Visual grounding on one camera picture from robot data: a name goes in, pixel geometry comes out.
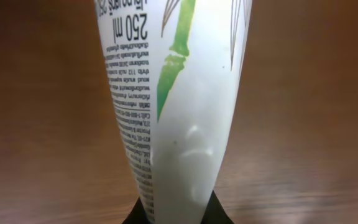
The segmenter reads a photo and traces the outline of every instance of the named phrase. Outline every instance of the plastic tube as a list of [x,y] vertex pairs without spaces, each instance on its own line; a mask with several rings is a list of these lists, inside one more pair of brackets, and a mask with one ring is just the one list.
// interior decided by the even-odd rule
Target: plastic tube
[[229,137],[251,2],[94,2],[117,123],[150,223],[203,217]]

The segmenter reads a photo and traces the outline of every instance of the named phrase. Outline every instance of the tube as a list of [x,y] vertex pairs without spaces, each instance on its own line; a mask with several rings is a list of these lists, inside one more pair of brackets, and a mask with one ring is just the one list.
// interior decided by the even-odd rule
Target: tube
[[199,224],[226,150],[252,0],[95,0],[117,123],[150,223]]

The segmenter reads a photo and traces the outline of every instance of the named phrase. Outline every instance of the bamboo illustration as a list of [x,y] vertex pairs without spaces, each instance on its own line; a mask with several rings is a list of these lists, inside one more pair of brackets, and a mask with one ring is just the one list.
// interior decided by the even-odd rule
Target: bamboo illustration
[[[165,15],[163,17],[163,28],[168,22],[168,19],[177,5],[179,0],[167,1]],[[170,54],[165,58],[165,65],[162,67],[160,80],[157,85],[157,119],[160,115],[163,106],[167,100],[169,91],[178,76],[178,74],[185,68],[185,61],[189,56],[188,39],[190,35],[191,22],[195,10],[196,0],[182,0],[179,12],[179,20],[175,32],[175,38],[172,46],[169,48],[175,54]]]
[[236,46],[237,39],[237,25],[239,23],[239,15],[241,8],[241,0],[231,1],[231,24],[230,24],[230,58],[231,58],[231,69],[233,68],[233,57],[234,49]]
[[246,27],[248,26],[248,23],[249,23],[249,20],[248,20],[248,15],[250,13],[250,7],[248,5],[248,1],[247,0],[244,0],[244,21],[245,21],[245,24],[246,24]]

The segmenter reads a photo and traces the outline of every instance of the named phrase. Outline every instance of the wooden table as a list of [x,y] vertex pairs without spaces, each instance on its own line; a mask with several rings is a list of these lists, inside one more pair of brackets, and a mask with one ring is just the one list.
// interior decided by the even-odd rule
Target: wooden table
[[[236,223],[358,224],[358,1],[254,1],[215,191]],[[0,223],[121,223],[136,198],[93,2],[0,1]]]

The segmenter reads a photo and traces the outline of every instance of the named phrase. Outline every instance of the brown wood grain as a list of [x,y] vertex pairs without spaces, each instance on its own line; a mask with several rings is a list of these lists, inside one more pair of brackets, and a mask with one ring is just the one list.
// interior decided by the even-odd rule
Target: brown wood grain
[[[235,223],[358,224],[358,1],[254,1],[215,191]],[[0,1],[0,223],[136,198],[92,1]]]

